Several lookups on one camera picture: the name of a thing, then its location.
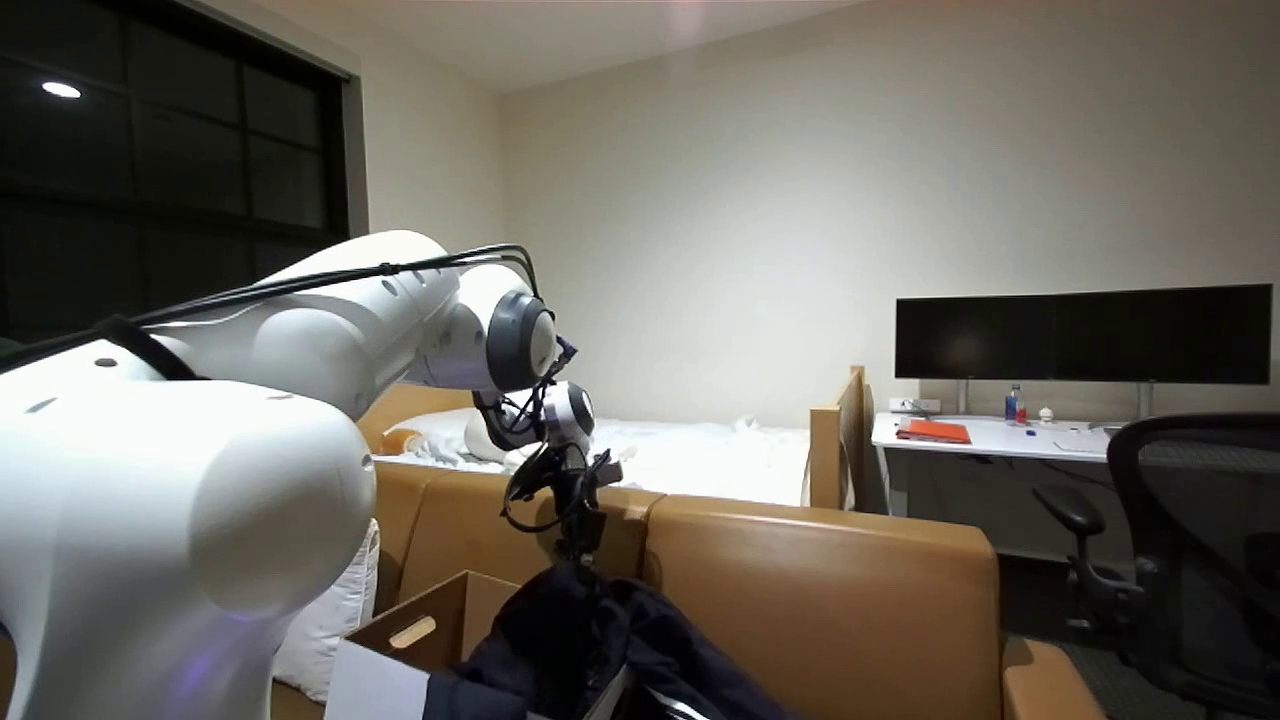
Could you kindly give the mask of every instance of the computer monitor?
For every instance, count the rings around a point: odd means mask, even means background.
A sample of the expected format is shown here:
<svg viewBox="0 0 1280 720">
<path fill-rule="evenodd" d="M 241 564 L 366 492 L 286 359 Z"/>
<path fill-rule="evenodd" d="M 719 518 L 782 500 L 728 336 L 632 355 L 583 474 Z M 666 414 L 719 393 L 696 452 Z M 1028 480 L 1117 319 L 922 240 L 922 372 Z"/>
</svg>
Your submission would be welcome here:
<svg viewBox="0 0 1280 720">
<path fill-rule="evenodd" d="M 1273 283 L 900 296 L 896 377 L 1269 385 Z"/>
</svg>

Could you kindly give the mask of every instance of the desk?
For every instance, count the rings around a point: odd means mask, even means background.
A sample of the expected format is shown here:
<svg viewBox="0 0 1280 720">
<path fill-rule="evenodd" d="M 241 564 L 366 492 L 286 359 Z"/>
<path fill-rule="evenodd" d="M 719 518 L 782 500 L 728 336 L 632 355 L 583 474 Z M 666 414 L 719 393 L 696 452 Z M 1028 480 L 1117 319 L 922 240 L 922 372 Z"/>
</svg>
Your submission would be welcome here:
<svg viewBox="0 0 1280 720">
<path fill-rule="evenodd" d="M 887 452 L 943 452 L 943 456 L 1009 456 L 1009 459 L 1047 459 L 1047 465 L 1109 465 L 1109 434 L 1082 421 L 1037 421 L 1014 426 L 1001 418 L 938 418 L 943 426 L 965 426 L 971 446 L 900 442 L 896 434 L 913 418 L 876 414 L 874 446 L 879 465 L 879 487 L 887 518 L 907 518 L 907 484 L 894 480 Z"/>
</svg>

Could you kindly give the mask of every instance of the dark window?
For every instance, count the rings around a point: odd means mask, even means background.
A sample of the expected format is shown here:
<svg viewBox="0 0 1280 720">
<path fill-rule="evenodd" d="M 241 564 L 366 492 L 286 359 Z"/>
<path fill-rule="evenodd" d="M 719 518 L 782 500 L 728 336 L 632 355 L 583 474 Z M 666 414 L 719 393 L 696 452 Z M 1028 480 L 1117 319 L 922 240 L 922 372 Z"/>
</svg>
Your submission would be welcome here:
<svg viewBox="0 0 1280 720">
<path fill-rule="evenodd" d="M 350 95 L 185 6 L 4 0 L 0 336 L 163 308 L 351 235 Z"/>
</svg>

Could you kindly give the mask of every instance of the black office chair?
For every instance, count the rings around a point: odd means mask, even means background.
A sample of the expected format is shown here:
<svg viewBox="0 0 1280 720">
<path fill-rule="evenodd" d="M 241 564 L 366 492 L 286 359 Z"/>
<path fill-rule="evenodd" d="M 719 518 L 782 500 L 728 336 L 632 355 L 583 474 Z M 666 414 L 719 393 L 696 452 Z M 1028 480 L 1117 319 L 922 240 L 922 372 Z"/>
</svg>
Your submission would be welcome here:
<svg viewBox="0 0 1280 720">
<path fill-rule="evenodd" d="M 1280 715 L 1280 418 L 1160 418 L 1109 446 L 1131 579 L 1090 562 L 1101 512 L 1037 500 L 1076 538 L 1090 633 L 1211 713 Z"/>
</svg>

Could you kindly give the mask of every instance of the cardboard box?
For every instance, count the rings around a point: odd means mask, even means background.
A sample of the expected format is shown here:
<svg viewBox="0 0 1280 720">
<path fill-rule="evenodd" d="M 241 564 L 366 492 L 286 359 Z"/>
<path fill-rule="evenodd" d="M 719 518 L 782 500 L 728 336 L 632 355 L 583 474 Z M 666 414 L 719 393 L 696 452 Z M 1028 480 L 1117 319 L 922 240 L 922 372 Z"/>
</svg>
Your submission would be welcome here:
<svg viewBox="0 0 1280 720">
<path fill-rule="evenodd" d="M 326 720 L 420 720 L 433 671 L 490 637 L 516 585 L 462 573 L 356 628 L 334 654 Z"/>
</svg>

